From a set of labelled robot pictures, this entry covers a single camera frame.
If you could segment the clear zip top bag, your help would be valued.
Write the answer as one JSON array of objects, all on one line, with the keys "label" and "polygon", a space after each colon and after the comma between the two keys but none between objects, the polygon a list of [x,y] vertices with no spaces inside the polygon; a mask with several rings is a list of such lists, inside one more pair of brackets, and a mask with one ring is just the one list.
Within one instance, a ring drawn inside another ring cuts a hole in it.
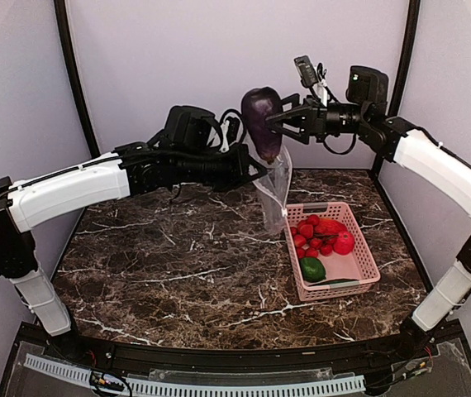
[{"label": "clear zip top bag", "polygon": [[253,182],[264,216],[264,228],[271,235],[279,234],[286,224],[288,193],[293,163],[287,147],[282,144],[278,156],[266,167],[265,176]]}]

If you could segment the purple eggplant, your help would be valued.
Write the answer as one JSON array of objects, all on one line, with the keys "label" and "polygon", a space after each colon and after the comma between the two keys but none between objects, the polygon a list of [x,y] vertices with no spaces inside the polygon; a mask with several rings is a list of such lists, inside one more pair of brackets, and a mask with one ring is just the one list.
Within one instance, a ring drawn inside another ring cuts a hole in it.
[{"label": "purple eggplant", "polygon": [[240,103],[243,123],[257,154],[269,165],[278,157],[283,138],[267,127],[266,118],[281,113],[282,110],[281,98],[277,91],[270,87],[251,89]]}]

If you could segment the red lychee bunch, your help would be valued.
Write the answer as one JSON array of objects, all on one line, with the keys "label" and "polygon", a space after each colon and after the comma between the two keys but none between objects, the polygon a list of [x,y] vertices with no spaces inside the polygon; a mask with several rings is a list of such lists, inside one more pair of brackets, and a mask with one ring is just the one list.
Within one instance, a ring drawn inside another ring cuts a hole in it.
[{"label": "red lychee bunch", "polygon": [[291,236],[296,249],[298,259],[304,257],[330,256],[333,252],[333,244],[337,235],[321,235],[314,233],[314,227],[321,217],[315,214],[302,220],[296,227],[290,227]]}]

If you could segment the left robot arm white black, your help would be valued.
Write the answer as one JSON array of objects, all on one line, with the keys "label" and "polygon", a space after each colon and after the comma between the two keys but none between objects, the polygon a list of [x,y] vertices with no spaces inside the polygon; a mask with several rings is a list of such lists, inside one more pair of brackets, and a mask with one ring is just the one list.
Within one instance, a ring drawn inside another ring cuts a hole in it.
[{"label": "left robot arm white black", "polygon": [[202,184],[216,192],[238,189],[267,174],[245,144],[197,154],[144,142],[119,146],[88,162],[41,177],[0,179],[0,277],[10,280],[56,348],[71,361],[87,355],[87,341],[74,331],[61,301],[36,258],[34,227],[96,203]]}]

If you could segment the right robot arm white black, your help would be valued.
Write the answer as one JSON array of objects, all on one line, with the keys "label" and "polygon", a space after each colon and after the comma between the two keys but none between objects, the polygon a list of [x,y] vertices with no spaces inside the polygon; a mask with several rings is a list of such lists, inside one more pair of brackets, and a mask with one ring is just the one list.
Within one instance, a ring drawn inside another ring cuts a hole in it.
[{"label": "right robot arm white black", "polygon": [[[354,133],[385,160],[419,175],[456,202],[471,218],[471,166],[449,152],[422,127],[401,117],[389,117],[386,104],[365,99],[322,106],[313,98],[294,103],[284,112],[265,119],[271,131],[303,144],[314,136]],[[433,290],[405,318],[392,350],[409,359],[431,338],[434,328],[471,295],[471,234],[454,264]]]}]

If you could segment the red orange mango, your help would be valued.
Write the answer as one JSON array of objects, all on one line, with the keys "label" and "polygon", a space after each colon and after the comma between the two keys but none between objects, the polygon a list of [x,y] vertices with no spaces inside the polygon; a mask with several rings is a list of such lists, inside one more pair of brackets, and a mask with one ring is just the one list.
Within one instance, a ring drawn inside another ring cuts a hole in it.
[{"label": "red orange mango", "polygon": [[319,223],[314,227],[315,234],[321,235],[337,235],[340,232],[347,232],[346,225],[335,219],[322,218]]}]

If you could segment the green lime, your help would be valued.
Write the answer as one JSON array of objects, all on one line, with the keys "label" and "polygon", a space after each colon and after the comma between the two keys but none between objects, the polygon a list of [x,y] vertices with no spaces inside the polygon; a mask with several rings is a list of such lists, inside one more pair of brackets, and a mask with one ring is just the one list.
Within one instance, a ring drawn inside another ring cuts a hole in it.
[{"label": "green lime", "polygon": [[326,269],[316,257],[304,257],[299,260],[302,278],[308,283],[318,283],[326,279]]}]

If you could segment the green cucumber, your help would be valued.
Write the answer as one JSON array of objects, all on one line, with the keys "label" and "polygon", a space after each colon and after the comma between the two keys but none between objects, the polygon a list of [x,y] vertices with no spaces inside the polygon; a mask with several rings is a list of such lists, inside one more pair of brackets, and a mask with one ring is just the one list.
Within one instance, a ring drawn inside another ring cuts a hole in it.
[{"label": "green cucumber", "polygon": [[358,283],[360,282],[359,279],[349,279],[349,278],[341,278],[341,279],[333,279],[333,280],[323,280],[316,283],[309,284],[311,287],[323,286],[323,285],[342,285],[344,283]]}]

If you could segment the pink perforated plastic basket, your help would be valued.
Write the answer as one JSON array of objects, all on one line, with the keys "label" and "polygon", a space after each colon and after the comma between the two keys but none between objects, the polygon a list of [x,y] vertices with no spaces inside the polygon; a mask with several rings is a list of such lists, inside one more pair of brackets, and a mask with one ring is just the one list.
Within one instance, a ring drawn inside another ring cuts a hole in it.
[{"label": "pink perforated plastic basket", "polygon": [[362,294],[379,282],[378,267],[347,203],[289,204],[284,214],[302,302]]}]

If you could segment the right black frame post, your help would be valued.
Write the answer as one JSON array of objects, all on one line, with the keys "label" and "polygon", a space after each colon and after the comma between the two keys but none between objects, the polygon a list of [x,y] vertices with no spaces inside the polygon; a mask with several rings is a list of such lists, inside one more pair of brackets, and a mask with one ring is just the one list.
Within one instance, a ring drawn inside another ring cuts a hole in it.
[{"label": "right black frame post", "polygon": [[402,104],[408,72],[412,62],[412,54],[415,45],[416,31],[419,22],[421,9],[420,0],[409,0],[407,9],[407,19],[404,28],[402,48],[397,67],[397,74],[393,86],[392,97],[388,107],[390,117],[397,116]]}]

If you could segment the black frame post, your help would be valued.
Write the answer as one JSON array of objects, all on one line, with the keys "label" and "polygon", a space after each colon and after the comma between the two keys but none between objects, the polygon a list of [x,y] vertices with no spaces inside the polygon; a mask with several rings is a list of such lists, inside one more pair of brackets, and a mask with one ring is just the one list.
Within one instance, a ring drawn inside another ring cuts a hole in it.
[{"label": "black frame post", "polygon": [[408,72],[412,62],[412,54],[415,45],[416,31],[419,22],[421,9],[420,0],[409,0],[407,9],[407,19],[404,28],[402,48],[397,67],[397,74],[393,86],[392,97],[388,107],[390,117],[397,116],[402,104]]},{"label": "black frame post", "polygon": [[56,26],[59,33],[59,42],[63,54],[64,66],[69,80],[70,91],[74,100],[74,106],[89,155],[92,158],[96,158],[101,155],[101,151],[93,130],[92,120],[89,115],[88,105],[83,91],[82,80],[74,50],[73,35],[69,24],[67,2],[65,0],[54,0],[53,4],[55,9]]}]

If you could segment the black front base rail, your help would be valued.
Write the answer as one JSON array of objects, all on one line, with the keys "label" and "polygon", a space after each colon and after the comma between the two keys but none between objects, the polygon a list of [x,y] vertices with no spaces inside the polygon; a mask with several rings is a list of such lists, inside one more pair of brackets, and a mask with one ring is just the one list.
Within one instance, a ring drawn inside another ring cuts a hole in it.
[{"label": "black front base rail", "polygon": [[208,375],[272,375],[330,369],[364,375],[370,396],[471,396],[471,351],[457,320],[443,323],[414,357],[401,357],[398,335],[329,346],[275,350],[197,350],[148,347],[82,337],[97,368],[118,375],[173,371]]}]

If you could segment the left black frame post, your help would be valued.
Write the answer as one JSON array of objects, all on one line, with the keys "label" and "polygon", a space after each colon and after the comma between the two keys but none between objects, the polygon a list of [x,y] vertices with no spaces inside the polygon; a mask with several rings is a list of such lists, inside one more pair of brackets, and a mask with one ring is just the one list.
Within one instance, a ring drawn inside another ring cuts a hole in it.
[{"label": "left black frame post", "polygon": [[74,106],[89,155],[92,158],[96,158],[101,155],[101,151],[93,130],[92,120],[89,115],[88,105],[83,91],[82,80],[74,50],[73,35],[69,24],[67,2],[65,0],[54,0],[53,4],[55,9],[56,26],[59,33],[59,42],[63,54],[64,66],[69,80],[70,91],[74,100]]}]

